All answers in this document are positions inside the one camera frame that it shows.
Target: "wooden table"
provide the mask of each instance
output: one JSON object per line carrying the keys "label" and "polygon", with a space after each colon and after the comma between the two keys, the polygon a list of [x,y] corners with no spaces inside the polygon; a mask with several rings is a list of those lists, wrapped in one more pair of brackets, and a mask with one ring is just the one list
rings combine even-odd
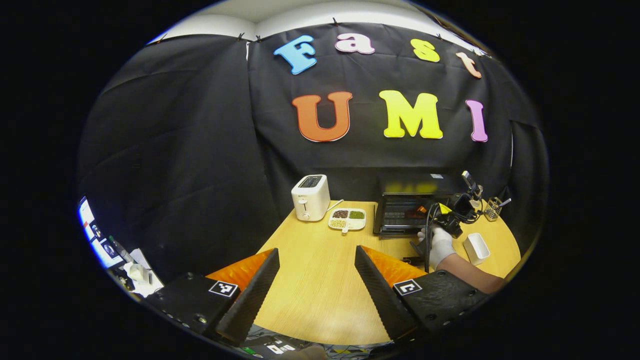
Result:
{"label": "wooden table", "polygon": [[[254,323],[317,343],[365,345],[390,341],[354,266],[356,246],[402,259],[417,256],[409,241],[417,244],[418,239],[380,240],[373,234],[374,205],[377,207],[375,202],[344,201],[336,207],[360,208],[367,213],[366,226],[347,234],[328,227],[329,215],[317,222],[304,222],[292,211],[259,250],[277,247],[280,271]],[[518,244],[502,219],[489,222],[482,216],[472,225],[460,226],[464,233],[453,239],[453,247],[461,257],[468,260],[462,243],[470,233],[480,233],[489,247],[490,257],[478,265],[483,271],[505,277],[520,261]]]}

